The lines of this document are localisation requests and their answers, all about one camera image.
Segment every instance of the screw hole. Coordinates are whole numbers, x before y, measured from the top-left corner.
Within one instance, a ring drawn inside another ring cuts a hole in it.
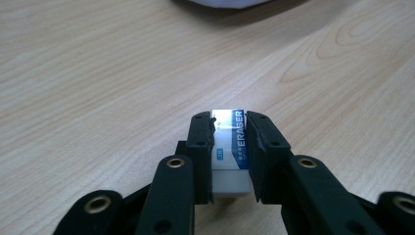
[[[88,203],[85,204],[84,209],[87,213],[98,213],[103,212],[107,207],[110,206],[110,204],[110,197],[102,195],[89,200]]]
[[[155,226],[153,227],[153,230],[156,232],[156,234],[166,234],[171,229],[171,222],[164,219],[156,222]]]
[[[309,160],[309,159],[300,159],[298,160],[298,163],[303,166],[303,167],[307,167],[307,168],[315,168],[317,167],[317,163],[313,160]]]
[[[393,202],[397,207],[399,207],[404,212],[415,214],[415,201],[414,200],[396,196],[393,198]]]
[[[167,165],[172,168],[179,168],[184,165],[184,160],[182,159],[171,159],[167,162]]]
[[[366,234],[366,229],[356,221],[349,221],[346,228],[353,234]]]

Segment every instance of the white eraser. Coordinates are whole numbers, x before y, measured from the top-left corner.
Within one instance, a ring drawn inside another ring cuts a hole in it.
[[[211,151],[214,197],[241,197],[252,191],[244,110],[212,110],[214,146]]]

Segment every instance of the light wood surface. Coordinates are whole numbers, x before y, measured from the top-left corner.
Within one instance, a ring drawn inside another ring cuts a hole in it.
[[[192,115],[270,116],[295,154],[372,202],[415,194],[413,0],[0,2],[0,233],[51,234],[98,190],[127,196]],[[196,206],[196,234],[286,234],[254,195]]]

